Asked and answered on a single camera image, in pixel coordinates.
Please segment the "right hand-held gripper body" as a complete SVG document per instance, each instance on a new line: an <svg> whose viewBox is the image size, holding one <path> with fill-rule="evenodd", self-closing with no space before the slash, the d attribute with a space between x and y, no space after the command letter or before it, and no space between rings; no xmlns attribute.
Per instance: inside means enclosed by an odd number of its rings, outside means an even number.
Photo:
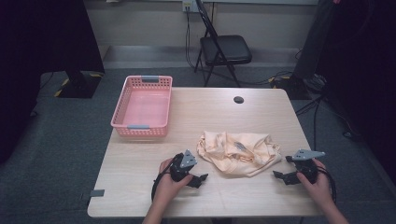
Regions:
<svg viewBox="0 0 396 224"><path fill-rule="evenodd" d="M314 184L317 180L318 168L313 162L313 159L322 156L325 156L324 152L299 149L294 155L287 156L286 160L295 165L296 173L302 173Z"/></svg>

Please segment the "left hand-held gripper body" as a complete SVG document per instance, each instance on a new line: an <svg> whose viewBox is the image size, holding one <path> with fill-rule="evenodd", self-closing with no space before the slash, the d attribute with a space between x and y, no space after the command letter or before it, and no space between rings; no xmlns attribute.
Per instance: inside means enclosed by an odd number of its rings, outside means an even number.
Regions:
<svg viewBox="0 0 396 224"><path fill-rule="evenodd" d="M196 164L197 160L188 149L184 153L176 154L169 168L172 179L176 182L182 180Z"/></svg>

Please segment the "peach printed t-shirt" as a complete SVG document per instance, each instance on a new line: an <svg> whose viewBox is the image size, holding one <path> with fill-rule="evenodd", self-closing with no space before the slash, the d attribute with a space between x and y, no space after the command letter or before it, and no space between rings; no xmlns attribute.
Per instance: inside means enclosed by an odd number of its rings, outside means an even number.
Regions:
<svg viewBox="0 0 396 224"><path fill-rule="evenodd" d="M204 131L197 153L221 172L252 177L281 161L280 145L268 133L213 133Z"/></svg>

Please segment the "person's right hand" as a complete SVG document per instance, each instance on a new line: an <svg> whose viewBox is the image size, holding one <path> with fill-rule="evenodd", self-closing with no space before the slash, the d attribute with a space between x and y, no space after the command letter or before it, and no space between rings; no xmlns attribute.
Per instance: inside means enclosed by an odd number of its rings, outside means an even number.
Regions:
<svg viewBox="0 0 396 224"><path fill-rule="evenodd" d="M317 181L314 184L312 184L302 173L298 173L297 178L317 205L325 205L332 202L330 184L328 177L325 174L318 173Z"/></svg>

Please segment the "person's left hand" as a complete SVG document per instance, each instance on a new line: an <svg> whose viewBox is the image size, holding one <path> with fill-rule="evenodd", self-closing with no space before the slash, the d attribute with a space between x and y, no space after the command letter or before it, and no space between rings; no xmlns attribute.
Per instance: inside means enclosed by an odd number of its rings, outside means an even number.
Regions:
<svg viewBox="0 0 396 224"><path fill-rule="evenodd" d="M180 181L174 181L168 173L171 161L172 159L168 159L160 164L160 180L152 200L155 205L166 207L178 195L178 192L192 180L192 175L187 175Z"/></svg>

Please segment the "pink plastic basket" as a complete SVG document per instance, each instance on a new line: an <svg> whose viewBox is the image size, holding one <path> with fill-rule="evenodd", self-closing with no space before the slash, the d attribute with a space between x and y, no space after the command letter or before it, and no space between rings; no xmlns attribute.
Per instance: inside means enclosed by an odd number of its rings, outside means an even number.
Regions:
<svg viewBox="0 0 396 224"><path fill-rule="evenodd" d="M128 76L111 126L122 137L166 136L172 86L169 76Z"/></svg>

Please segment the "dark curtain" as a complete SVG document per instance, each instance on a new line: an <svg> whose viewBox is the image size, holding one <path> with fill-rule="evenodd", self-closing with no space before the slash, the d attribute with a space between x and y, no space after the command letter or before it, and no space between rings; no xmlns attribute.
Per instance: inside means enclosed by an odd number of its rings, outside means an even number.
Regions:
<svg viewBox="0 0 396 224"><path fill-rule="evenodd" d="M341 0L319 71L396 184L396 0Z"/></svg>
<svg viewBox="0 0 396 224"><path fill-rule="evenodd" d="M104 71L84 0L0 0L0 164L18 144L48 72Z"/></svg>

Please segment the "dark upright panel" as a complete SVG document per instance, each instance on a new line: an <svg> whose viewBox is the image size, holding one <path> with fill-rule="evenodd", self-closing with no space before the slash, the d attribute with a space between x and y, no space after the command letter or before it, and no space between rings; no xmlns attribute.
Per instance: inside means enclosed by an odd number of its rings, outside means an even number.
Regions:
<svg viewBox="0 0 396 224"><path fill-rule="evenodd" d="M333 15L340 2L341 0L318 0L312 25L293 71L297 78L309 79L315 74L320 54L332 26Z"/></svg>

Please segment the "black folding chair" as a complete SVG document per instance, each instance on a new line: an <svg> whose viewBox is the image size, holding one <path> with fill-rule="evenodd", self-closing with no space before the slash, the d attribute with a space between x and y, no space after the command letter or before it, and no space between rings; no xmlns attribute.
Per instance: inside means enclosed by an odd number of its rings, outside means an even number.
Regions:
<svg viewBox="0 0 396 224"><path fill-rule="evenodd" d="M208 17L202 0L195 0L195 2L205 25L205 35L200 38L201 49L196 63L202 63L201 56L204 56L205 65L209 67L208 74L204 76L205 87L211 78L215 66L226 66L236 86L240 87L234 67L238 64L251 62L252 53L247 42L241 35L218 35Z"/></svg>

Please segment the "black stand base yellow tape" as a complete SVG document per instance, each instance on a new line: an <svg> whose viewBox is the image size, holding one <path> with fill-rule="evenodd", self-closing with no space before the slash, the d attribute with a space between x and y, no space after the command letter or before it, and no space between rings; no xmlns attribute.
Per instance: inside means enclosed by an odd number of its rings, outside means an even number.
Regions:
<svg viewBox="0 0 396 224"><path fill-rule="evenodd" d="M92 98L102 75L84 74L79 70L66 70L67 79L61 85L60 89L54 94L58 98Z"/></svg>

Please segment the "white wall socket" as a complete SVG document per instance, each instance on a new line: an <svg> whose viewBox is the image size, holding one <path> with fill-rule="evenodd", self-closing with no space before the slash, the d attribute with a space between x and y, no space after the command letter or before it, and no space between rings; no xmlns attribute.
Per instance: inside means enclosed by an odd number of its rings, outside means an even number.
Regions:
<svg viewBox="0 0 396 224"><path fill-rule="evenodd" d="M182 1L182 10L184 12L194 13L196 11L195 0L183 0Z"/></svg>

